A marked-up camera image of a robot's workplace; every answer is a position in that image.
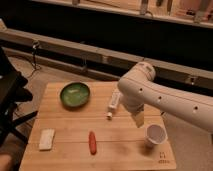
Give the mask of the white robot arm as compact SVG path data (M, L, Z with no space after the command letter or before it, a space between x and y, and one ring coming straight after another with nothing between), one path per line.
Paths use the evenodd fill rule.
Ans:
M213 134L213 97L159 85L155 75L151 64L138 62L119 79L126 110L136 115L148 104Z

